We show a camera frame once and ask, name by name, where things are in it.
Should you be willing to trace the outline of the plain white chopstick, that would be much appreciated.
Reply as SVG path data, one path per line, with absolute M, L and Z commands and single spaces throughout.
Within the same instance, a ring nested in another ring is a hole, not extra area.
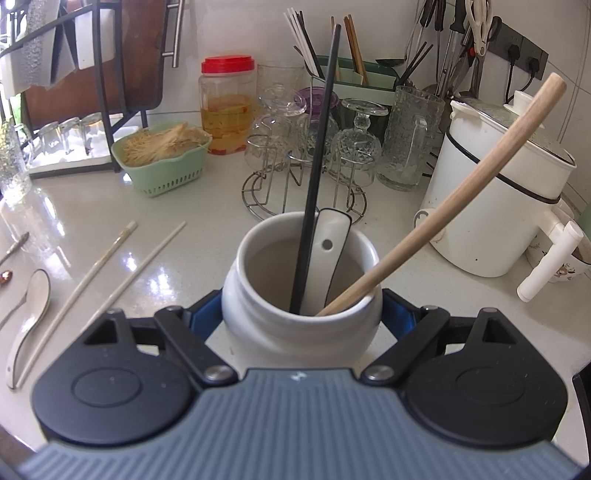
M 119 284 L 115 290 L 104 300 L 104 302 L 98 307 L 98 309 L 91 315 L 89 320 L 81 328 L 80 332 L 84 332 L 88 327 L 92 325 L 105 311 L 109 310 L 110 307 L 121 297 L 121 295 L 127 290 L 127 288 L 137 279 L 137 277 L 143 272 L 143 270 L 155 259 L 156 256 L 182 231 L 186 226 L 186 221 L 181 222 L 176 228 L 174 228 L 155 248 L 140 262 L 137 268 L 131 272 L 121 284 Z

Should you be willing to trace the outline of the white Starbucks mug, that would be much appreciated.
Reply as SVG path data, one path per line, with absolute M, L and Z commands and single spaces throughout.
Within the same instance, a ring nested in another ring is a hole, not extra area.
M 276 215 L 242 239 L 225 278 L 222 318 L 242 369 L 352 368 L 376 336 L 383 307 L 381 288 L 332 315 L 322 308 L 379 262 L 368 237 L 325 209 L 311 240 L 304 275 L 301 231 L 304 213 Z

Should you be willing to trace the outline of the white chopstick with beige pattern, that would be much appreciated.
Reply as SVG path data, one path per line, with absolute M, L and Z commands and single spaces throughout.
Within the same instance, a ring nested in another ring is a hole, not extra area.
M 94 262 L 90 270 L 85 274 L 79 284 L 74 288 L 70 296 L 65 301 L 64 305 L 58 311 L 55 320 L 60 322 L 63 317 L 69 312 L 71 307 L 78 300 L 80 295 L 86 290 L 89 283 L 94 279 L 106 262 L 116 252 L 116 250 L 125 242 L 125 240 L 133 233 L 137 228 L 136 221 L 130 221 L 123 230 L 118 234 L 111 246 L 102 254 L 102 256 Z

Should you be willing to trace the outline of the wooden utensil handle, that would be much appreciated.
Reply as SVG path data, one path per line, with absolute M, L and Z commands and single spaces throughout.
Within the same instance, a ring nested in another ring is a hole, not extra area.
M 352 307 L 403 266 L 454 220 L 512 160 L 566 92 L 566 83 L 551 74 L 525 112 L 512 124 L 488 155 L 419 226 L 415 227 L 370 271 L 363 274 L 318 316 L 328 316 Z

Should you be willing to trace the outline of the black chopstick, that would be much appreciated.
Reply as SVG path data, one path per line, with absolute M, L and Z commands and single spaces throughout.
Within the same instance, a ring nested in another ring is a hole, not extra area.
M 342 25 L 335 24 L 332 33 L 331 52 L 329 53 L 329 65 L 325 78 L 324 99 L 322 99 L 321 115 L 318 119 L 318 134 L 315 141 L 315 154 L 311 164 L 311 175 L 308 181 L 307 202 L 304 207 L 304 218 L 301 223 L 301 238 L 297 250 L 297 264 L 294 271 L 294 285 L 290 298 L 290 313 L 298 314 L 301 310 L 301 301 L 304 297 L 305 283 L 308 277 L 308 265 L 310 265 L 312 240 L 315 234 L 315 211 L 317 210 L 318 190 L 322 177 L 322 163 L 325 153 L 325 136 L 331 113 L 332 89 L 335 83 L 335 70 L 339 59 L 339 41 L 341 41 Z

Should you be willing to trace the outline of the white ceramic spoon on counter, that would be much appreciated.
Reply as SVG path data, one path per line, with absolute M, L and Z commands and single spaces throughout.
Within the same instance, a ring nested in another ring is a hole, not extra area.
M 6 384 L 11 390 L 17 385 L 16 365 L 22 346 L 39 321 L 45 315 L 51 297 L 51 282 L 48 273 L 37 269 L 31 275 L 24 297 L 24 321 L 11 346 L 6 365 Z

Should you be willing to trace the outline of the white electric cooker pot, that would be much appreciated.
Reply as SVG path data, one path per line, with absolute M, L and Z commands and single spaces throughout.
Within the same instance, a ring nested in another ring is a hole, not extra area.
M 414 222 L 420 224 L 489 154 L 522 114 L 531 98 L 519 94 L 512 105 L 474 98 L 452 101 L 451 123 Z M 505 275 L 542 233 L 550 248 L 517 288 L 531 301 L 566 263 L 583 239 L 573 220 L 554 208 L 575 170 L 574 158 L 538 129 L 488 186 L 432 241 L 449 262 L 480 277 Z

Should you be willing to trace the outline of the copper metal spoon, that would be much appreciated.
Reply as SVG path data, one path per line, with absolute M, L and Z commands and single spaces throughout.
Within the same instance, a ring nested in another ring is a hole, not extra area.
M 0 274 L 0 286 L 7 285 L 13 277 L 13 272 L 11 270 L 5 270 Z

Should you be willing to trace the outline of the bundle of dried noodles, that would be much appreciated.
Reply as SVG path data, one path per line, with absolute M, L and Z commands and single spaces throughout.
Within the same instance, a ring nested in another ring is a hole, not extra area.
M 201 129 L 180 123 L 157 132 L 142 129 L 130 135 L 123 146 L 123 163 L 142 167 L 178 157 L 189 150 L 205 146 L 211 135 Z

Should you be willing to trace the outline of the black metal dish rack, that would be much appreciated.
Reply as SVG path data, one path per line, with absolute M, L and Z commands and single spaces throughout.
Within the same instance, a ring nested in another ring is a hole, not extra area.
M 165 1 L 21 1 L 27 27 L 1 54 L 8 96 L 23 94 L 25 125 L 37 136 L 50 125 L 95 114 L 103 126 L 97 154 L 52 145 L 32 166 L 34 179 L 101 170 L 120 171 L 114 134 L 162 98 Z

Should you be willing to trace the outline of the textured glass pitcher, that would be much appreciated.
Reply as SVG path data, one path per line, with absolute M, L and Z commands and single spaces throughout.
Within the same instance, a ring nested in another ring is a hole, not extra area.
M 445 102 L 409 86 L 394 92 L 382 157 L 377 163 L 378 180 L 399 191 L 411 191 L 422 178 Z

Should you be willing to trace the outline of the brown wooden cutting board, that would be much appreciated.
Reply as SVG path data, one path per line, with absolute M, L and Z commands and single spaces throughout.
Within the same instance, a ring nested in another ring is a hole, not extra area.
M 121 20 L 121 49 L 102 64 L 107 111 L 152 110 L 162 100 L 167 3 L 123 1 Z M 32 87 L 24 92 L 24 102 L 35 129 L 97 113 L 94 68 L 74 71 L 50 89 Z

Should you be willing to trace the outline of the red-lidded jar with oil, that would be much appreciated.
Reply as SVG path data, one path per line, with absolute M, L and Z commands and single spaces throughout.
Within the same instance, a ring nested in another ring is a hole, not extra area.
M 201 128 L 211 135 L 208 151 L 245 150 L 256 110 L 256 61 L 249 55 L 206 57 L 198 80 Z

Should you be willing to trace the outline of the green utensil holder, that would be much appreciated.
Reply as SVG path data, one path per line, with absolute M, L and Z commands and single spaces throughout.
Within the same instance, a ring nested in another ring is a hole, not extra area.
M 308 31 L 304 27 L 303 12 L 288 8 L 283 17 L 294 36 L 294 49 L 304 60 L 304 69 L 312 86 L 325 83 L 328 57 L 315 52 Z M 349 58 L 339 57 L 335 72 L 335 92 L 341 98 L 352 97 L 367 100 L 386 107 L 394 103 L 394 84 L 399 78 L 394 69 L 363 59 L 356 26 L 351 15 L 344 18 L 344 35 L 349 47 Z

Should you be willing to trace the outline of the black wall power socket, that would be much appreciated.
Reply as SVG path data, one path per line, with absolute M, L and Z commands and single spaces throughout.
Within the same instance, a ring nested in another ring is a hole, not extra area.
M 508 70 L 521 70 L 530 78 L 541 80 L 548 53 L 495 16 L 489 34 L 487 56 L 504 61 Z

